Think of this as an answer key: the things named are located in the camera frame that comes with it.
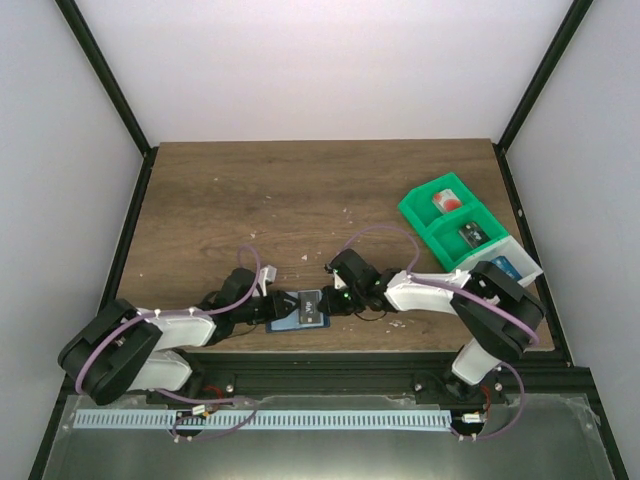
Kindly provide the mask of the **blue leather card holder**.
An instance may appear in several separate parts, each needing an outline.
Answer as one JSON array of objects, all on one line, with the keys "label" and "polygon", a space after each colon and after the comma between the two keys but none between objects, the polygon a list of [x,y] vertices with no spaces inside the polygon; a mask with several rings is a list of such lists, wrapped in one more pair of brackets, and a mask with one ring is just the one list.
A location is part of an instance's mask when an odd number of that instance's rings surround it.
[{"label": "blue leather card holder", "polygon": [[[288,293],[297,297],[298,297],[298,292],[299,291],[296,291],[296,292],[288,291]],[[286,318],[283,320],[275,320],[273,322],[268,323],[265,326],[265,331],[268,334],[275,334],[275,333],[313,330],[313,329],[324,329],[324,328],[330,327],[330,318],[328,315],[323,315],[323,324],[321,326],[302,326],[298,324],[298,319],[294,320],[293,318]]]}]

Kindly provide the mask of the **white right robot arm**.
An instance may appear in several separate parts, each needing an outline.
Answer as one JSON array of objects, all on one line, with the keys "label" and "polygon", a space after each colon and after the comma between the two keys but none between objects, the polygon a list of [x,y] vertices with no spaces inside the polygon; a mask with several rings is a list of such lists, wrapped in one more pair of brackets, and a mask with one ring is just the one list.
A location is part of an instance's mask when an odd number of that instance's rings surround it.
[{"label": "white right robot arm", "polygon": [[318,309],[329,316],[428,311],[462,321],[472,339],[441,376],[443,390],[455,402],[470,401],[488,374],[539,343],[543,304],[492,262],[447,274],[380,272],[347,248],[325,270],[333,283],[321,290]]}]

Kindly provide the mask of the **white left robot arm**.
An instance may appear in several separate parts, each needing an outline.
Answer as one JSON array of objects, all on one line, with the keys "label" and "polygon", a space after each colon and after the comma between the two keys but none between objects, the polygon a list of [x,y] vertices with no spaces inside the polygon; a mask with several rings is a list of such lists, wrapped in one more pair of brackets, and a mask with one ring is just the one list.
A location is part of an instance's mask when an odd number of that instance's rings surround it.
[{"label": "white left robot arm", "polygon": [[76,391],[107,405],[136,390],[166,390],[181,403],[196,402],[204,379],[179,352],[231,337],[238,324],[270,324],[296,313],[296,294],[270,291],[276,269],[236,268],[222,287],[185,310],[136,308],[109,301],[58,355]]}]

